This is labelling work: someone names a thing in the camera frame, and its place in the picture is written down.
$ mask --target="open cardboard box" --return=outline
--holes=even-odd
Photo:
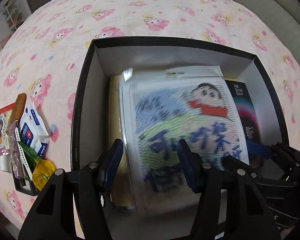
[[[71,169],[96,161],[107,149],[109,81],[134,71],[178,66],[219,65],[225,78],[244,82],[258,119],[264,145],[289,145],[282,108],[272,82],[256,55],[227,46],[173,37],[114,37],[93,40],[79,78],[72,120]],[[196,207],[140,218],[129,211],[104,208],[113,239],[171,239],[190,233]],[[220,213],[219,220],[225,214]]]

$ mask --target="wooden comb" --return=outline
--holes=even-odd
[[[21,117],[23,115],[23,111],[25,109],[26,100],[27,100],[27,95],[25,93],[18,95],[17,100],[14,103],[14,107],[12,109],[9,122],[6,126],[7,135],[8,135],[8,128],[13,121],[18,120],[18,123],[20,123]]]

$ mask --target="white and blue package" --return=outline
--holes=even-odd
[[[21,141],[42,157],[49,144],[49,134],[33,102],[29,103],[20,120]]]

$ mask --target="bedsheet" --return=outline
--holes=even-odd
[[[26,93],[50,130],[46,158],[69,171],[74,98],[91,40],[138,35],[199,39],[258,55],[290,145],[300,150],[300,67],[253,12],[232,0],[52,0],[0,52],[0,108]],[[11,173],[0,171],[0,211],[18,228],[34,199],[16,192]]]

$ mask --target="white strap with holes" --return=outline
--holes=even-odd
[[[15,134],[16,134],[17,142],[20,142],[21,140],[20,140],[20,135],[19,135],[18,127],[16,127],[16,129],[15,129]],[[21,156],[21,160],[23,162],[23,165],[26,167],[26,170],[27,170],[27,173],[28,173],[28,176],[29,176],[30,180],[32,180],[32,172],[31,172],[31,170],[29,168],[29,164],[27,162],[25,153],[23,152],[23,149],[22,149],[22,147],[19,144],[18,144],[18,148],[19,148],[19,152],[20,152],[20,156]]]

